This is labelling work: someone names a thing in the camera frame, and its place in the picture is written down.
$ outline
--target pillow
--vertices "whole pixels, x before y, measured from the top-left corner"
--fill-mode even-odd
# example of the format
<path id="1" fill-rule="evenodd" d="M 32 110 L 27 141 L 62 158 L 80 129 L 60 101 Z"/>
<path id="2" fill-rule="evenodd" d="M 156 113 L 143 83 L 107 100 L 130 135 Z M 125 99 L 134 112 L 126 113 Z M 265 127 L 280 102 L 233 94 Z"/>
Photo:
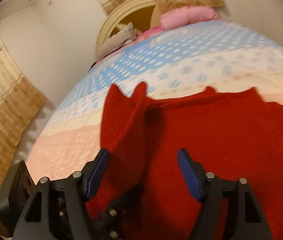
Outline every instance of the pillow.
<path id="1" fill-rule="evenodd" d="M 147 38 L 151 37 L 151 36 L 154 36 L 158 33 L 161 33 L 162 31 L 164 31 L 163 27 L 159 26 L 159 27 L 154 27 L 154 28 L 151 28 L 149 30 L 146 30 L 145 32 L 143 32 L 142 34 L 140 34 L 138 36 L 138 39 L 141 38 L 141 37 L 144 37 L 144 36 L 147 36 Z"/>
<path id="2" fill-rule="evenodd" d="M 118 33 L 111 36 L 97 52 L 96 62 L 100 61 L 103 57 L 119 49 L 126 41 L 137 39 L 136 31 L 132 22 L 127 24 Z"/>
<path id="3" fill-rule="evenodd" d="M 212 8 L 187 5 L 162 14 L 160 23 L 165 30 L 172 30 L 190 23 L 207 22 L 219 19 L 221 18 Z"/>

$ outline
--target pink pillow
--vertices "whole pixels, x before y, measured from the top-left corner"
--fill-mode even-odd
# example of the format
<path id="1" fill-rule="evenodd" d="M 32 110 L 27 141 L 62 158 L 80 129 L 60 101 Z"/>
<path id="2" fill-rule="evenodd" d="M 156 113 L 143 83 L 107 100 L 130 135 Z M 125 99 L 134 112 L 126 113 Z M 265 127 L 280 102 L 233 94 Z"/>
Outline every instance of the pink pillow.
<path id="1" fill-rule="evenodd" d="M 146 30 L 145 32 L 143 32 L 142 34 L 138 36 L 137 42 L 147 40 L 149 37 L 154 36 L 158 33 L 161 33 L 162 31 L 164 31 L 164 28 L 161 26 Z"/>
<path id="2" fill-rule="evenodd" d="M 172 30 L 190 23 L 207 22 L 219 19 L 221 18 L 212 8 L 187 5 L 162 14 L 160 23 L 165 30 Z"/>

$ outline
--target gray pillow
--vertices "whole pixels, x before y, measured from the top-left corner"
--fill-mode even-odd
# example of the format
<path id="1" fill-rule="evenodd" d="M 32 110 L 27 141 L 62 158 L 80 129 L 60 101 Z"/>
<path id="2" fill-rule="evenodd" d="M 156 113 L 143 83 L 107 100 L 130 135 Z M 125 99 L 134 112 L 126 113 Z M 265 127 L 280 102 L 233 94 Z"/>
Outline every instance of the gray pillow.
<path id="1" fill-rule="evenodd" d="M 111 36 L 97 52 L 96 62 L 100 61 L 102 58 L 112 53 L 113 51 L 119 49 L 128 40 L 137 39 L 137 34 L 134 29 L 132 22 L 127 24 L 118 33 Z"/>

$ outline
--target blue gripper pad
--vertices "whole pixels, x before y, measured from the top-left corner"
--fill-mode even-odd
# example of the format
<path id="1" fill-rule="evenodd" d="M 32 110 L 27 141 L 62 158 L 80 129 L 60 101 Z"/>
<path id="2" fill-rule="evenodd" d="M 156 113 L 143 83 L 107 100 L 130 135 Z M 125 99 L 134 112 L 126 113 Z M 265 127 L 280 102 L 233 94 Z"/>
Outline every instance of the blue gripper pad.
<path id="1" fill-rule="evenodd" d="M 108 162 L 109 152 L 108 150 L 105 150 L 88 180 L 88 191 L 86 196 L 89 200 L 96 196 L 105 171 L 107 170 Z"/>
<path id="2" fill-rule="evenodd" d="M 178 151 L 177 162 L 191 196 L 202 202 L 206 174 L 203 166 L 193 161 L 186 149 Z"/>

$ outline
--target red fabric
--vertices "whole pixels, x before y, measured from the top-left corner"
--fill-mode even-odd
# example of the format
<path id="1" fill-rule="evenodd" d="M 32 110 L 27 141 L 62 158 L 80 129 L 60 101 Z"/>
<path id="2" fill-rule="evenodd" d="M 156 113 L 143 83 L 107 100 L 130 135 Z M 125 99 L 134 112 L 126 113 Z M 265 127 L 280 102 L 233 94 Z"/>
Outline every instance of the red fabric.
<path id="1" fill-rule="evenodd" d="M 245 177 L 269 221 L 283 239 L 283 106 L 265 103 L 255 89 L 153 100 L 146 84 L 126 98 L 112 85 L 105 101 L 100 143 L 110 162 L 91 217 L 142 182 L 140 209 L 125 221 L 131 240 L 187 239 L 200 204 L 191 198 L 177 164 L 177 151 L 223 179 Z"/>

